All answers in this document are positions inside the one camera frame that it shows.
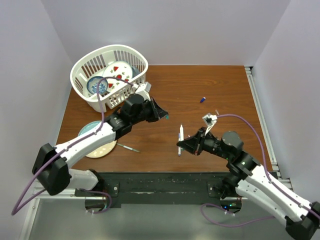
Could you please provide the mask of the white purple-tip marker pen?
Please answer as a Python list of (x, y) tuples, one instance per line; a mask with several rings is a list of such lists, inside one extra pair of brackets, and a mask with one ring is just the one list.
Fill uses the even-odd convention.
[[(178, 133), (178, 142), (181, 140), (181, 135), (180, 135), (180, 133)], [(178, 155), (178, 157), (180, 157), (181, 156), (181, 152), (182, 152), (182, 150), (181, 150), (181, 148), (178, 146), (177, 147), (177, 155)]]

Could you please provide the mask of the white green-end marker pen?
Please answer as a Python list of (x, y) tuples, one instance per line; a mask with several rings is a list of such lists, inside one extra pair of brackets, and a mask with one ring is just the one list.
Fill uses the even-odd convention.
[(183, 127), (182, 124), (181, 124), (180, 127), (179, 127), (179, 140), (180, 140), (180, 141), (183, 141), (183, 140), (184, 140), (184, 127)]

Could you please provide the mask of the grey green pen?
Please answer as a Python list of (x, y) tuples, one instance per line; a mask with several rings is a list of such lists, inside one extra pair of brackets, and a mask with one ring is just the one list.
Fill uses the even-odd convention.
[(123, 144), (120, 144), (120, 143), (116, 143), (116, 145), (118, 145), (118, 146), (120, 146), (120, 147), (122, 147), (122, 148), (125, 148), (125, 149), (127, 149), (127, 150), (130, 150), (130, 151), (133, 151), (133, 152), (136, 152), (136, 153), (140, 153), (139, 150), (134, 149), (134, 148), (132, 148), (132, 147), (129, 147), (129, 146), (126, 146), (126, 145), (123, 145)]

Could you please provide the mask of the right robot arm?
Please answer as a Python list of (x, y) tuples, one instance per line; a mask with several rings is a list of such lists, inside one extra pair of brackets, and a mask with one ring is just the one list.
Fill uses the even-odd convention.
[(245, 197), (275, 217), (293, 239), (310, 240), (320, 227), (319, 202), (310, 202), (291, 191), (245, 152), (243, 145), (234, 131), (227, 131), (218, 139), (206, 133), (205, 127), (177, 143), (193, 155), (205, 151), (227, 160), (229, 173), (213, 186), (222, 198), (236, 194)]

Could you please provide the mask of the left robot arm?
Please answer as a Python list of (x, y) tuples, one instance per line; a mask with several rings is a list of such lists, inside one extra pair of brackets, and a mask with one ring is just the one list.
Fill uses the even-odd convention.
[(85, 189), (92, 196), (99, 196), (104, 184), (97, 173), (72, 167), (93, 150), (130, 133), (134, 125), (144, 121), (157, 122), (168, 114), (153, 98), (144, 99), (139, 94), (131, 94), (121, 107), (103, 117), (100, 125), (91, 131), (63, 144), (41, 146), (32, 173), (51, 196), (67, 188)]

